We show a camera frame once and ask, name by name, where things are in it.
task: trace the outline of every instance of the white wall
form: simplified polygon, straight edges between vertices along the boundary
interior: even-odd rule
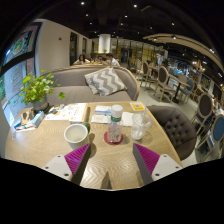
[[[5,158],[5,143],[9,132],[9,124],[0,106],[0,156]]]
[[[42,69],[46,69],[46,72],[51,72],[54,69],[69,67],[70,34],[71,32],[77,34],[77,57],[82,53],[84,36],[68,27],[49,20],[36,19],[35,22],[43,23],[36,44],[35,64],[37,76],[43,73],[41,72]],[[87,37],[84,38],[87,39],[86,53],[90,54],[92,40]]]

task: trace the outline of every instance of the pillar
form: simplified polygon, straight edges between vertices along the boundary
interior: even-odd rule
[[[110,42],[111,42],[110,34],[100,34],[98,53],[99,54],[110,53]]]

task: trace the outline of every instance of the sofa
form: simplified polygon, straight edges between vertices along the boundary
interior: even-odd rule
[[[126,85],[127,90],[113,93],[109,96],[94,95],[88,86],[84,75],[103,69],[104,65],[76,65],[68,68],[54,70],[53,81],[61,84],[55,87],[52,95],[47,95],[50,105],[88,103],[88,102],[113,102],[113,101],[136,101],[139,95],[140,86],[133,74],[120,66],[112,66],[119,78]],[[64,99],[59,99],[57,94],[65,93]]]

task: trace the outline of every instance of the white chair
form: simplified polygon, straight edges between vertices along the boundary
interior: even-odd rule
[[[146,61],[143,62],[143,74],[142,74],[142,81],[140,86],[142,85],[142,82],[145,81],[145,90],[147,86],[147,82],[149,83],[149,87],[151,83],[157,83],[158,80],[151,77],[152,69],[149,69],[149,65]]]
[[[214,124],[212,125],[211,131],[209,131],[207,135],[205,135],[205,137],[200,141],[200,143],[195,148],[196,154],[202,157],[201,159],[198,158],[198,162],[199,163],[205,162],[208,156],[211,155],[212,153],[214,159],[219,159],[222,155],[220,143],[223,140],[223,138],[224,138],[224,116],[220,114],[216,117]],[[209,150],[203,156],[204,153],[200,153],[200,151],[204,143],[207,143]]]
[[[172,93],[172,97],[170,99],[170,103],[172,103],[172,99],[174,97],[175,90],[167,85],[168,78],[169,78],[168,71],[166,70],[166,68],[164,66],[160,66],[159,71],[158,71],[158,82],[157,82],[157,85],[156,85],[154,96],[155,96],[158,88],[162,90],[162,94],[161,94],[161,97],[160,97],[160,102],[163,98],[164,92]]]
[[[139,59],[137,59],[136,66],[137,66],[136,68],[136,79],[137,79],[138,76],[141,77],[141,74],[143,74],[143,64]]]
[[[200,124],[200,127],[196,134],[198,134],[201,128],[205,126],[205,121],[212,114],[212,110],[213,110],[212,98],[209,96],[208,93],[203,93],[199,98],[198,108],[195,111],[193,118],[191,119],[192,124],[194,123],[195,120],[197,120],[198,123]]]

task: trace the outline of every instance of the chair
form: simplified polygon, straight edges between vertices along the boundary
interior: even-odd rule
[[[212,98],[209,96],[208,93],[203,93],[199,98],[198,108],[195,111],[193,118],[191,119],[192,124],[195,120],[197,120],[200,124],[197,134],[199,133],[201,128],[205,126],[205,121],[212,114],[212,109]]]
[[[168,78],[169,78],[168,71],[166,70],[166,68],[164,66],[160,66],[159,70],[158,70],[158,82],[157,82],[157,85],[156,85],[154,96],[155,96],[158,88],[162,90],[162,94],[161,94],[161,97],[160,97],[160,102],[163,98],[164,92],[172,93],[173,95],[170,99],[170,103],[172,103],[172,99],[174,97],[175,91],[170,86],[167,85]]]
[[[213,158],[219,159],[222,155],[221,150],[221,141],[224,138],[224,116],[222,114],[218,115],[215,119],[215,122],[212,126],[211,131],[207,133],[207,135],[200,141],[200,143],[195,148],[196,152],[199,153],[200,148],[204,143],[208,145],[208,151],[205,156],[200,159],[198,158],[198,162],[205,162],[211,153],[213,153]]]
[[[195,148],[197,135],[191,121],[175,107],[148,106],[149,111],[161,125],[180,160],[191,155]]]
[[[193,90],[193,88],[194,88],[194,86],[195,86],[195,82],[194,82],[192,79],[190,79],[190,80],[187,81],[187,84],[188,84],[189,86],[187,86],[186,89],[182,89],[182,88],[180,88],[180,92],[183,93],[183,94],[185,95],[184,101],[185,101],[185,99],[187,98],[187,102],[188,102],[188,100],[189,100],[189,98],[190,98],[190,95],[191,95],[191,93],[192,93],[192,90]]]
[[[137,59],[137,64],[136,64],[136,78],[137,78],[138,75],[141,77],[141,74],[143,74],[143,71],[142,71],[142,62],[139,59]]]
[[[137,66],[131,63],[131,58],[128,58],[128,69],[130,71],[136,71]]]
[[[140,86],[142,86],[142,82],[145,81],[145,90],[147,86],[147,82],[149,83],[149,87],[151,83],[156,83],[158,82],[157,79],[150,77],[152,73],[152,69],[149,69],[149,65],[146,61],[143,62],[143,74],[142,74],[142,81]]]
[[[197,97],[197,89],[198,89],[198,84],[196,82],[194,82],[194,88],[191,91],[191,96],[192,96],[193,100],[195,97]]]
[[[180,74],[180,75],[178,76],[178,79],[179,79],[181,82],[184,82],[184,83],[187,82],[187,76],[185,76],[185,75]],[[173,88],[174,88],[174,86],[177,88],[177,87],[178,87],[178,84],[177,84],[177,83],[174,83],[174,84],[173,84]]]

